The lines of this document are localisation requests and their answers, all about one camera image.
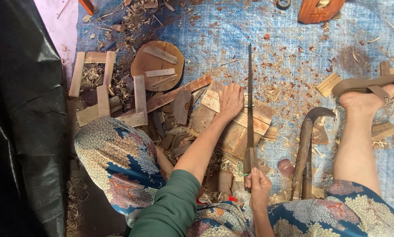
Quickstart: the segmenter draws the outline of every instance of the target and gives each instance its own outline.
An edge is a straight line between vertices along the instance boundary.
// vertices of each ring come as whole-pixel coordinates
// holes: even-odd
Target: orange wooden object
[[[90,0],[78,0],[78,1],[83,5],[84,9],[86,9],[86,11],[89,15],[94,14],[94,6],[90,2]]]
[[[320,0],[303,0],[299,9],[298,21],[310,24],[319,23],[332,18],[342,8],[345,0],[330,0],[330,3],[317,8]]]

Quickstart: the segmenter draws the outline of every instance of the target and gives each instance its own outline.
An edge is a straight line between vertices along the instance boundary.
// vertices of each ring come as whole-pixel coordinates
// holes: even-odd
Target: hand
[[[224,85],[219,91],[220,115],[231,121],[244,106],[244,89],[239,84]]]
[[[262,171],[254,167],[251,174],[245,179],[245,186],[251,188],[250,207],[253,212],[267,212],[272,182],[263,174]]]

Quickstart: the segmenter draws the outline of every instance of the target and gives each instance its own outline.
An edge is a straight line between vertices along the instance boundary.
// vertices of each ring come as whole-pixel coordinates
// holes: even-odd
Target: blue tarp
[[[122,22],[123,16],[127,15],[125,8],[119,7],[114,14],[103,18],[105,24],[95,21],[106,13],[112,13],[122,2],[99,1],[99,9],[88,23],[83,23],[82,18],[86,12],[79,7],[77,51],[96,51],[98,40],[105,43],[102,51],[108,48],[114,50],[116,47],[112,47],[116,43],[124,41],[123,33],[113,33],[118,41],[110,43],[104,40],[104,30],[97,27],[107,28],[105,24],[110,26]],[[336,121],[326,119],[330,143],[315,146],[320,154],[313,154],[313,164],[318,168],[314,184],[321,187],[330,182],[330,177],[324,174],[331,174],[332,160],[337,149],[335,139],[342,134],[345,112],[336,107],[336,101],[332,97],[323,98],[314,86],[330,75],[326,71],[326,68],[330,70],[330,66],[343,79],[376,78],[379,76],[381,61],[391,61],[390,65],[394,67],[394,29],[390,26],[394,26],[394,0],[348,0],[341,9],[340,19],[329,20],[327,24],[310,25],[296,21],[300,3],[301,1],[293,1],[285,11],[278,10],[272,1],[267,0],[184,1],[185,5],[171,3],[175,12],[169,11],[165,6],[155,12],[163,26],[151,17],[150,25],[143,24],[139,30],[127,32],[127,35],[133,33],[132,36],[137,36],[136,39],[146,35],[177,46],[186,61],[181,85],[195,80],[203,73],[210,73],[215,81],[235,81],[246,85],[247,46],[252,43],[255,47],[252,65],[256,69],[254,77],[257,78],[253,91],[260,100],[269,102],[277,110],[272,124],[280,127],[283,124],[277,141],[261,141],[263,149],[260,146],[257,150],[258,156],[265,157],[270,167],[275,168],[282,159],[294,159],[298,145],[295,137],[298,137],[299,127],[304,119],[303,112],[316,105],[336,108]],[[91,33],[96,34],[95,39],[90,39]],[[270,34],[269,40],[263,39],[265,34]],[[377,37],[380,39],[376,42],[367,43]],[[139,49],[141,42],[136,40],[133,43],[135,49]],[[352,51],[359,63],[352,56]],[[132,57],[133,52],[131,48],[126,51],[120,49],[117,55],[118,59],[120,56]],[[236,59],[240,59],[238,62],[219,66],[220,63],[231,60],[234,55]],[[394,124],[394,107],[382,108],[375,120],[391,121]],[[394,149],[376,150],[375,155],[383,198],[394,207]],[[273,192],[277,193],[283,188],[280,175],[272,176],[271,180]]]

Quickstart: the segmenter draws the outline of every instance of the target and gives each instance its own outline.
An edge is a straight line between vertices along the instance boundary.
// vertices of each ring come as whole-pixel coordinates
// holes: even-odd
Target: black plastic sheet
[[[33,0],[0,0],[0,236],[65,236],[63,83]]]

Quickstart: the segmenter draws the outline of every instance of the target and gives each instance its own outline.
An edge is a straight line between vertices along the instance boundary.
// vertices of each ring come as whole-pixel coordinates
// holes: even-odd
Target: round wooden board
[[[178,58],[178,64],[171,64],[166,62],[163,59],[155,57],[153,55],[145,53],[143,50],[147,46],[156,46],[159,49],[175,56]],[[164,75],[164,76],[155,76],[155,77],[147,77],[145,72],[162,70],[174,68],[175,74],[177,74],[177,78],[175,81],[169,82],[168,84],[159,86],[158,88],[151,88],[150,85],[161,81],[165,78],[168,78],[172,75]],[[182,70],[184,69],[184,56],[181,52],[179,52],[178,48],[171,43],[164,41],[151,41],[147,44],[141,46],[138,50],[134,61],[131,64],[131,76],[136,75],[144,75],[144,82],[146,85],[146,90],[152,92],[163,92],[172,89],[176,84],[178,84],[179,80],[182,77]]]

